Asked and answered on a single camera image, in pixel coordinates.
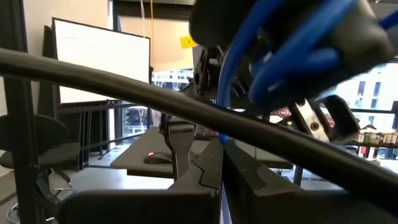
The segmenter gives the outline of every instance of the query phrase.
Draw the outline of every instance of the metal bracket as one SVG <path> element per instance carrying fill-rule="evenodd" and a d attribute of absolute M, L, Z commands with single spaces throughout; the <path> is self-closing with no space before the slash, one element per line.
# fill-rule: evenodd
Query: metal bracket
<path fill-rule="evenodd" d="M 163 133 L 166 145 L 172 151 L 174 180 L 177 180 L 190 167 L 195 125 L 180 118 L 170 118 L 165 122 Z"/>
<path fill-rule="evenodd" d="M 38 177 L 36 180 L 36 186 L 39 189 L 39 194 L 35 199 L 41 206 L 43 206 L 46 211 L 46 215 L 55 217 L 57 215 L 57 205 L 61 201 L 51 193 L 49 185 L 46 183 L 44 177 Z"/>
<path fill-rule="evenodd" d="M 307 99 L 303 99 L 303 101 L 290 106 L 289 110 L 292 114 L 291 119 L 299 131 L 311 134 L 318 140 L 329 142 L 328 135 L 326 134 L 322 123 L 318 119 L 318 116 L 314 110 L 312 110 L 312 107 Z M 296 166 L 293 183 L 300 186 L 302 177 L 303 167 Z"/>

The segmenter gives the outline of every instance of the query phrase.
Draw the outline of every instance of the window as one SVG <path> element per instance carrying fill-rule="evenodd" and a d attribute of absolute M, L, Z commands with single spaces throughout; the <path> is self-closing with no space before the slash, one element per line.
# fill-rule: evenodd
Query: window
<path fill-rule="evenodd" d="M 387 66 L 387 64 L 385 63 L 385 64 L 382 64 L 382 65 L 378 65 L 375 68 L 378 69 L 378 70 L 382 70 L 382 69 L 386 68 L 386 66 Z"/>
<path fill-rule="evenodd" d="M 374 116 L 369 116 L 368 121 L 371 123 L 371 125 L 373 125 Z"/>
<path fill-rule="evenodd" d="M 363 104 L 363 98 L 360 98 L 358 100 L 355 101 L 355 107 L 356 108 L 362 108 L 362 104 Z"/>
<path fill-rule="evenodd" d="M 121 134 L 120 137 L 128 137 L 133 134 L 144 133 L 147 129 L 147 108 L 145 106 L 130 106 L 121 110 Z M 132 144 L 136 138 L 125 139 L 121 144 Z"/>
<path fill-rule="evenodd" d="M 378 97 L 380 92 L 381 82 L 376 82 L 374 85 L 373 96 Z"/>
<path fill-rule="evenodd" d="M 189 82 L 187 79 L 193 78 L 193 69 L 154 72 L 154 76 L 155 78 L 153 78 L 152 80 L 153 85 L 173 91 L 180 91 L 188 86 Z M 151 125 L 158 126 L 160 124 L 161 113 L 155 110 L 152 110 L 151 113 L 152 113 Z"/>
<path fill-rule="evenodd" d="M 379 101 L 378 99 L 373 99 L 373 100 L 372 100 L 371 109 L 376 109 L 376 108 L 377 108 L 377 102 L 378 102 L 378 101 Z"/>
<path fill-rule="evenodd" d="M 358 96 L 363 96 L 363 93 L 365 91 L 365 81 L 360 81 L 359 82 L 359 87 L 358 87 Z"/>

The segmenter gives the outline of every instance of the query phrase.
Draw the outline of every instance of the yellow sticky note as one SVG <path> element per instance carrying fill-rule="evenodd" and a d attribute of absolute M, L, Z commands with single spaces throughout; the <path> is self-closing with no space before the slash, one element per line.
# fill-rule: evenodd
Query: yellow sticky note
<path fill-rule="evenodd" d="M 195 41 L 193 41 L 191 36 L 180 37 L 180 41 L 182 49 L 187 49 L 198 45 L 197 43 L 195 43 Z"/>

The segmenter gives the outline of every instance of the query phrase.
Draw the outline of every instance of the computer mouse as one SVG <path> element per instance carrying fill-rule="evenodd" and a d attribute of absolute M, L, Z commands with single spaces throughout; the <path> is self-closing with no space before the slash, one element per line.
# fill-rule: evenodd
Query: computer mouse
<path fill-rule="evenodd" d="M 150 152 L 148 156 L 144 158 L 146 164 L 171 164 L 173 163 L 171 153 L 167 152 Z"/>

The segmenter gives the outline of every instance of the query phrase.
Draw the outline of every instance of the gray desk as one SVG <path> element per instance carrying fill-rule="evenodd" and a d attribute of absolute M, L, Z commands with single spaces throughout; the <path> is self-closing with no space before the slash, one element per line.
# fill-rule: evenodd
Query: gray desk
<path fill-rule="evenodd" d="M 198 157 L 206 148 L 208 141 L 194 141 L 191 147 L 191 158 Z M 257 150 L 257 159 L 270 168 L 291 169 L 293 165 L 273 154 L 261 149 L 256 149 L 246 143 L 237 141 L 242 150 L 254 157 Z M 137 141 L 127 148 L 112 163 L 115 169 L 126 169 L 128 175 L 140 175 L 147 177 L 173 178 L 171 164 L 145 164 L 144 158 L 150 152 L 170 152 L 164 143 L 164 137 L 159 133 L 158 127 L 148 129 Z"/>

